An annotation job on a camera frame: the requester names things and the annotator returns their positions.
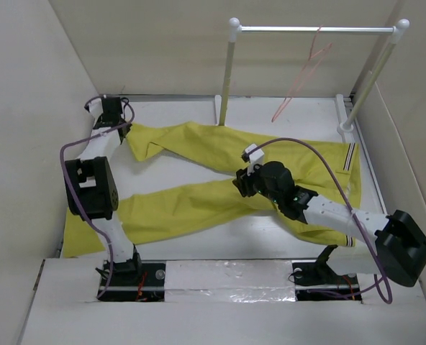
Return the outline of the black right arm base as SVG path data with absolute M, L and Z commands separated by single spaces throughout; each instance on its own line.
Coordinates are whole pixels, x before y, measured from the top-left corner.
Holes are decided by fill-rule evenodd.
M 337 248 L 324 248 L 316 259 L 293 261 L 289 282 L 295 284 L 296 300 L 302 301 L 361 301 L 357 276 L 336 274 L 327 264 Z

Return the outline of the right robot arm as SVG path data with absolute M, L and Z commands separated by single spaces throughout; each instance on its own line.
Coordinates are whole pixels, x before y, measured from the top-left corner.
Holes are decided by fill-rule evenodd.
M 277 161 L 239 169 L 233 184 L 242 197 L 260 194 L 292 221 L 324 226 L 374 245 L 386 276 L 401 286 L 414 286 L 425 268 L 426 236 L 407 212 L 387 215 L 349 209 L 297 185 L 289 169 Z

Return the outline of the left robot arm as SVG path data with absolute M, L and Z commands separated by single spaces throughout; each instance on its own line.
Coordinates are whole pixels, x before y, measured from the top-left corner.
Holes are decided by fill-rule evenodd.
M 128 98 L 97 96 L 85 105 L 94 118 L 91 137 L 74 160 L 62 160 L 68 207 L 91 226 L 105 247 L 108 260 L 97 272 L 114 275 L 128 285 L 142 279 L 143 268 L 135 245 L 124 233 L 117 215 L 119 195 L 109 161 L 131 129 L 126 111 L 135 115 Z

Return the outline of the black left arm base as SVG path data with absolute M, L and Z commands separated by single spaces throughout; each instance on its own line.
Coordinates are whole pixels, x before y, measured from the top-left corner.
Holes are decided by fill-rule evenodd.
M 139 277 L 114 274 L 105 290 L 107 277 L 101 277 L 98 300 L 102 302 L 163 302 L 165 300 L 166 262 L 142 263 Z

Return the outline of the yellow trousers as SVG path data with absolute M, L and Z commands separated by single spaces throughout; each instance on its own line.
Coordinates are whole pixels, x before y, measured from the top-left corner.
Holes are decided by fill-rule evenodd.
M 167 150 L 221 173 L 244 167 L 243 150 L 262 144 L 269 161 L 282 162 L 297 185 L 338 203 L 361 204 L 361 164 L 356 143 L 276 142 L 273 137 L 226 126 L 186 122 L 176 126 L 134 124 L 127 143 L 138 161 Z M 243 198 L 231 180 L 182 185 L 149 194 L 135 194 L 119 203 L 118 216 L 135 244 L 192 234 L 273 204 L 261 196 Z

